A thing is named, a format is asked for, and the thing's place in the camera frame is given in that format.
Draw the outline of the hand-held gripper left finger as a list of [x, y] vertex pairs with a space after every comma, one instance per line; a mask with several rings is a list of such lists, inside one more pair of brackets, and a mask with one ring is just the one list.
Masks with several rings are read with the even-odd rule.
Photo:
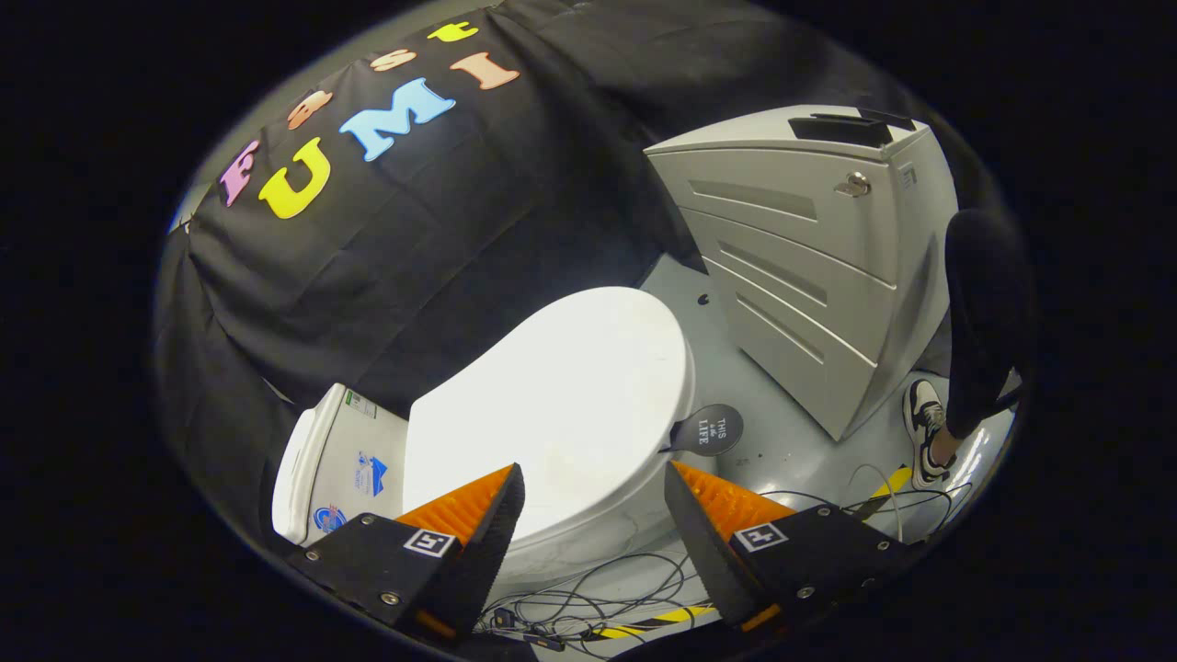
[[286, 563], [350, 613], [453, 646], [474, 633], [526, 498], [517, 462], [395, 519], [360, 514]]

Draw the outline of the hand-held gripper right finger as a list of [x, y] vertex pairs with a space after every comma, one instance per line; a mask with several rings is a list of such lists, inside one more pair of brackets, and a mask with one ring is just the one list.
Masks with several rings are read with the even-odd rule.
[[784, 507], [686, 462], [666, 464], [664, 499], [722, 621], [745, 635], [810, 627], [862, 602], [925, 547], [831, 499]]

